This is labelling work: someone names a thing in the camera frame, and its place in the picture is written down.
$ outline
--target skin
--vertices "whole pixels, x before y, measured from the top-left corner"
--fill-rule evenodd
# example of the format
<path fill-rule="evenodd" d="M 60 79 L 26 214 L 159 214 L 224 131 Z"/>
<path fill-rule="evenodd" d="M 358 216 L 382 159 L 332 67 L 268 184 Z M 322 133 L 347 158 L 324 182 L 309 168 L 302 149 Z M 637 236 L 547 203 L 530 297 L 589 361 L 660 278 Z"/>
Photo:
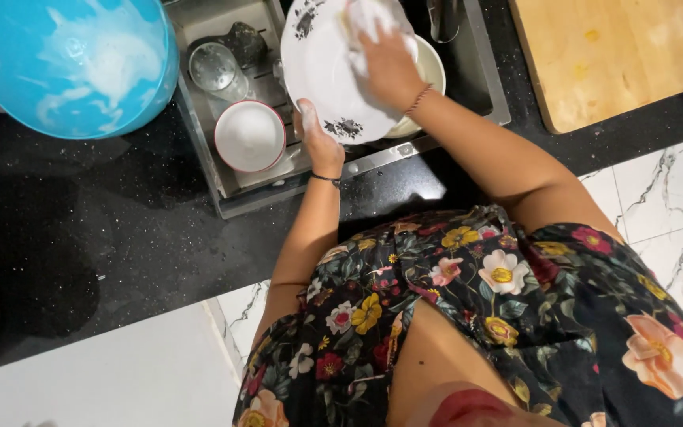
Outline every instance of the skin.
<path fill-rule="evenodd" d="M 367 90 L 387 106 L 404 113 L 426 84 L 418 77 L 402 36 L 397 32 L 386 34 L 381 28 L 378 31 L 378 43 L 365 33 L 360 34 L 368 64 Z M 313 160 L 313 170 L 321 176 L 338 178 L 344 150 L 323 132 L 312 102 L 299 100 L 298 104 L 303 115 L 295 113 L 294 123 L 302 123 L 304 130 L 300 136 Z M 439 141 L 470 178 L 525 231 L 553 223 L 582 223 L 623 242 L 579 180 L 530 141 L 486 121 L 436 91 L 426 93 L 411 118 Z M 339 192 L 331 182 L 309 180 L 297 219 L 276 262 L 255 342 L 273 322 L 298 311 L 297 292 L 309 285 L 317 262 L 337 244 L 338 210 Z M 525 412 L 491 364 L 441 312 L 418 300 L 394 370 L 387 425 L 427 425 L 429 412 L 433 414 L 441 402 L 434 403 L 433 396 L 445 384 L 456 381 L 463 389 L 479 387 L 488 391 L 516 414 L 512 423 L 482 419 L 471 425 L 559 425 Z"/>

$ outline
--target sink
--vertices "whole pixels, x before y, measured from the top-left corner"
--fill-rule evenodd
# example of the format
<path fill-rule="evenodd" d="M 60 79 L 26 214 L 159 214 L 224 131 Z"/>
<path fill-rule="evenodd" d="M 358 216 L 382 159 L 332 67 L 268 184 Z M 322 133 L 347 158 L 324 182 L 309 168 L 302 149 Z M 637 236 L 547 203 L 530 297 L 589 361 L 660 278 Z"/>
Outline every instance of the sink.
<path fill-rule="evenodd" d="M 462 2 L 464 8 L 458 10 L 460 31 L 455 39 L 445 44 L 431 43 L 445 67 L 446 94 L 484 118 L 504 125 L 510 121 L 510 113 L 478 0 Z M 273 74 L 274 63 L 280 58 L 280 38 L 285 25 L 279 0 L 163 0 L 162 3 L 173 22 L 181 51 L 174 98 L 202 163 L 219 215 L 228 219 L 304 192 L 309 179 L 309 157 L 294 136 L 291 102 Z M 426 0 L 407 0 L 403 6 L 415 32 L 431 41 Z M 286 127 L 286 151 L 264 172 L 235 172 L 220 159 L 213 134 L 217 118 L 230 102 L 205 93 L 188 75 L 188 45 L 204 36 L 227 34 L 235 21 L 245 22 L 260 31 L 268 45 L 266 58 L 243 72 L 251 79 L 255 98 L 272 106 Z M 434 147 L 438 147 L 438 143 L 423 132 L 406 138 L 347 146 L 342 180 Z"/>

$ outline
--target wooden cutting board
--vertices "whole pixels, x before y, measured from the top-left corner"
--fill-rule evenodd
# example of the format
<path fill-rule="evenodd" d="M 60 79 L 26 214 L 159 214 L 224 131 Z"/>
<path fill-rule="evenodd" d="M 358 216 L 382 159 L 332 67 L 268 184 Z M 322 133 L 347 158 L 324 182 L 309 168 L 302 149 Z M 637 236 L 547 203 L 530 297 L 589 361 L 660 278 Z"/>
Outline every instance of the wooden cutting board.
<path fill-rule="evenodd" d="M 683 92 L 683 0 L 510 0 L 547 129 Z"/>

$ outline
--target black countertop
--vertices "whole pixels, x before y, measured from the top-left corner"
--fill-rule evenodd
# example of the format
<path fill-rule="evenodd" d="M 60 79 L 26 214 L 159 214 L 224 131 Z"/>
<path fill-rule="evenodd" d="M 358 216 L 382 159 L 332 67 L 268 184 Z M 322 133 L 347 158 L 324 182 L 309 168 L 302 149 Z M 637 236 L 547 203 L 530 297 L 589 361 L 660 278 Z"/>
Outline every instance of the black countertop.
<path fill-rule="evenodd" d="M 507 3 L 480 3 L 510 130 L 577 175 L 683 141 L 683 93 L 550 134 Z M 432 150 L 344 182 L 340 234 L 467 207 L 475 194 Z M 0 115 L 0 365 L 268 278 L 300 199 L 218 218 L 174 102 L 141 130 L 99 141 L 50 138 Z"/>

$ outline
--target black floral dress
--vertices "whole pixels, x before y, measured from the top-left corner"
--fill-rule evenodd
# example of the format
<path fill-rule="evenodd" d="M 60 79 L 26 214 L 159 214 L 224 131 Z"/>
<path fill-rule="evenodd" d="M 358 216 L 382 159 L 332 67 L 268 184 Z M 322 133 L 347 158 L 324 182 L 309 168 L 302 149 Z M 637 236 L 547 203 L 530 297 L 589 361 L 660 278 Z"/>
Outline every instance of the black floral dress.
<path fill-rule="evenodd" d="M 418 298 L 526 409 L 564 425 L 683 426 L 683 311 L 630 247 L 497 206 L 419 214 L 333 248 L 249 357 L 234 425 L 385 425 Z"/>

